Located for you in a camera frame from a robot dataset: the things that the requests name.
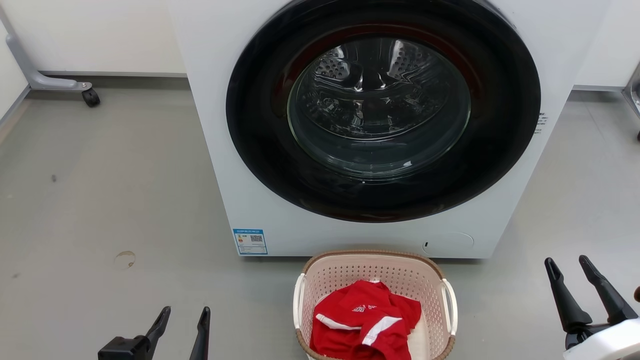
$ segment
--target basket handle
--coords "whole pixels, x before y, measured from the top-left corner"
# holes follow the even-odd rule
[[[456,293],[453,292],[453,288],[447,279],[442,279],[444,283],[444,289],[447,292],[447,296],[444,298],[447,305],[444,307],[444,311],[447,316],[447,321],[450,321],[451,336],[456,335],[458,330],[458,302],[456,301]]]
[[[304,280],[305,273],[302,273],[298,276],[296,287],[293,289],[293,325],[296,327],[296,330],[300,330],[300,295]]]

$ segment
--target gray floor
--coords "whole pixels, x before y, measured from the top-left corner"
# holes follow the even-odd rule
[[[3,357],[93,359],[171,305],[155,359],[187,359],[208,305],[210,359],[303,359],[291,298],[305,259],[236,256],[189,91],[99,93],[96,109],[32,96],[0,145]],[[640,311],[638,129],[620,95],[572,93],[494,257],[441,261],[460,310],[449,359],[562,358],[547,256],[596,322],[580,254]]]

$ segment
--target pink laundry basket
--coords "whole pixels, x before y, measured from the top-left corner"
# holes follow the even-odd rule
[[[410,335],[410,343],[418,342],[418,347],[424,350],[420,351],[420,357],[424,359],[442,360],[449,355],[456,338],[458,307],[453,289],[438,265],[416,254],[351,250],[326,252],[312,258],[296,282],[293,323],[298,342],[310,360],[332,360],[309,347],[316,304],[357,280],[379,280],[391,292],[418,300],[425,331]]]

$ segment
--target white washing machine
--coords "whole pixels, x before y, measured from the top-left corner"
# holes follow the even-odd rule
[[[239,255],[436,258],[492,255],[609,6],[169,3]]]

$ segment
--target caster wheel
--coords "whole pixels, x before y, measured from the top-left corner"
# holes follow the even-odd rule
[[[95,92],[94,89],[83,91],[82,98],[90,108],[100,104],[100,98],[98,97],[98,94]]]

